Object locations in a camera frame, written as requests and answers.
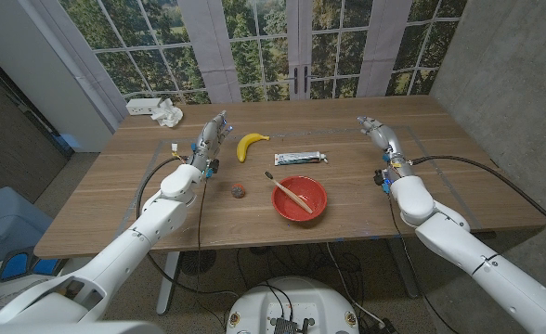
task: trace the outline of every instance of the banana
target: banana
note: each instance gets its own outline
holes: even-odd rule
[[[249,145],[259,140],[269,140],[268,135],[261,134],[248,134],[238,143],[238,148],[236,148],[236,155],[238,156],[238,161],[244,162],[246,160],[246,150]]]

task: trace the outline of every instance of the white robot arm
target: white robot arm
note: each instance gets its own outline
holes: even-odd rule
[[[0,324],[84,323],[100,319],[118,288],[161,238],[176,231],[231,126],[223,111],[205,124],[194,154],[163,179],[143,214],[81,269],[24,291],[0,311]]]
[[[469,274],[530,333],[546,333],[546,288],[470,233],[465,219],[432,199],[388,126],[359,117],[362,133],[388,157],[388,183],[403,222],[434,253]]]

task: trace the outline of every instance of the crumpled paper towel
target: crumpled paper towel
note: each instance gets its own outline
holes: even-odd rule
[[[153,110],[151,119],[157,121],[161,126],[173,127],[182,120],[183,115],[182,110],[178,107],[174,107],[168,98],[159,108]]]

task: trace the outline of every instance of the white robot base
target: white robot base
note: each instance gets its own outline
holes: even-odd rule
[[[359,333],[354,308],[334,289],[301,276],[276,277],[269,279],[268,284],[279,301],[266,282],[248,290],[229,312],[227,334]],[[285,292],[291,304],[276,288]],[[284,317],[281,316],[280,301]]]

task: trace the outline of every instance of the red bowl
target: red bowl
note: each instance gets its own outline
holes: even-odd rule
[[[279,183],[290,189],[312,209],[312,213],[306,212],[281,189],[275,187],[271,194],[271,202],[275,210],[285,218],[295,222],[309,221],[318,217],[327,207],[327,192],[319,182],[305,176],[290,176]]]

